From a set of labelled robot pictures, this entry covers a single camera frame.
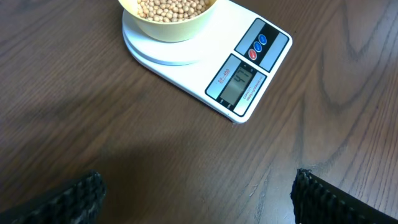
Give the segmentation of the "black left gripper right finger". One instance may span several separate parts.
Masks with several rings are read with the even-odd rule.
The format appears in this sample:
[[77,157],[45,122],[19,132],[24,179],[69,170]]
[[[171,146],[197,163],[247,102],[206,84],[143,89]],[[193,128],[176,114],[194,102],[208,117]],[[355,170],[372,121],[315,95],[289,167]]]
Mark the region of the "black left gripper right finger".
[[297,169],[290,198],[295,224],[397,224],[397,219],[329,184],[308,169]]

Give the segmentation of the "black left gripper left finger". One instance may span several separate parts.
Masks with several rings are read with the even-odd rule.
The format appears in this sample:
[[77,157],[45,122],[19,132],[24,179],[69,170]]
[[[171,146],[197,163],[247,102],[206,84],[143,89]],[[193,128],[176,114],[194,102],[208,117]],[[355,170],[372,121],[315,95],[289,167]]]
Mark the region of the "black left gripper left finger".
[[106,185],[91,170],[25,203],[1,212],[3,224],[94,223],[103,206]]

